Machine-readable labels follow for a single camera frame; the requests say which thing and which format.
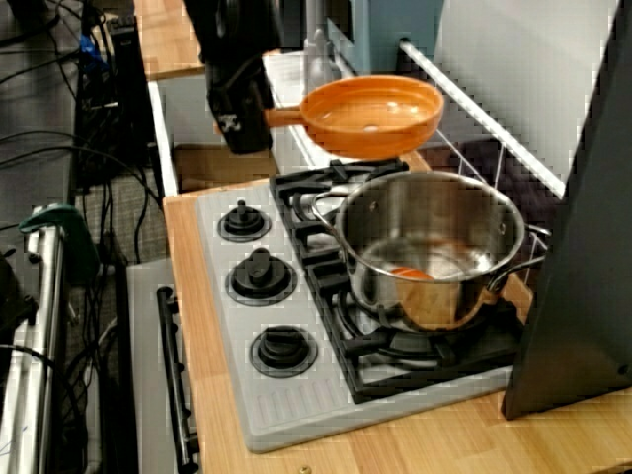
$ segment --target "green clamp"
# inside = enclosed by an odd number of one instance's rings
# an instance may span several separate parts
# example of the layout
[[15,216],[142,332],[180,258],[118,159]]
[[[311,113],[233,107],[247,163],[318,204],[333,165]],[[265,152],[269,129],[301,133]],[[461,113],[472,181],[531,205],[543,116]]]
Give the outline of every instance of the green clamp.
[[99,271],[99,253],[79,211],[72,205],[53,204],[23,220],[18,228],[30,234],[43,227],[63,229],[66,276],[72,285],[90,283]]

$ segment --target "orange object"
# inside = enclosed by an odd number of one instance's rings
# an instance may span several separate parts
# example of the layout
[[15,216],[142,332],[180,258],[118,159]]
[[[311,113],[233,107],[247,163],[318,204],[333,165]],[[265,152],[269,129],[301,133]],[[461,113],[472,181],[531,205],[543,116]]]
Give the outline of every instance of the orange object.
[[410,267],[397,267],[396,269],[391,270],[391,274],[414,279],[434,279],[427,273],[418,269],[411,269]]
[[303,125],[321,148],[339,156],[383,159],[416,150],[436,131],[443,95],[399,76],[362,76],[326,84],[298,108],[270,109],[270,128]]

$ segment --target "stovetop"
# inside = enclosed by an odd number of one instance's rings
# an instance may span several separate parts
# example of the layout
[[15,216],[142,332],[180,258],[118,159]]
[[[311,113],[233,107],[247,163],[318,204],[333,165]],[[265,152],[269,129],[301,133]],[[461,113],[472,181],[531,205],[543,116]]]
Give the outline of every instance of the stovetop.
[[[506,386],[521,334],[510,303],[485,307],[449,333],[367,314],[351,296],[336,241],[307,210],[310,195],[406,169],[399,160],[333,162],[197,200],[250,450],[270,451]],[[323,200],[320,210],[333,219],[340,202]]]

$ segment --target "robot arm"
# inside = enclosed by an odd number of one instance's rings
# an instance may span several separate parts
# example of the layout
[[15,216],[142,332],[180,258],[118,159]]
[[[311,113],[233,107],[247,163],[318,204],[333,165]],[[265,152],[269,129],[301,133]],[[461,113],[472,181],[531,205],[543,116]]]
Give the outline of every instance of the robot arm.
[[262,56],[281,47],[275,0],[184,0],[206,68],[207,98],[233,153],[269,149],[274,106]]

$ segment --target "wooden countertop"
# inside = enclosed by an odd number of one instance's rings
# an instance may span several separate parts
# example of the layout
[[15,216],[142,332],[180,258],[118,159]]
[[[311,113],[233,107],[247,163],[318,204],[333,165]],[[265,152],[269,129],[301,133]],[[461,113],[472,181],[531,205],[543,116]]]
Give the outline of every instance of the wooden countertop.
[[182,0],[135,0],[148,81],[203,74],[198,39]]
[[[402,157],[425,169],[417,154]],[[238,186],[249,186],[249,183]],[[632,389],[508,422],[503,392],[267,454],[249,452],[237,418],[191,193],[165,200],[201,464],[206,472],[298,474],[589,473],[632,466]],[[522,310],[514,280],[505,297]]]

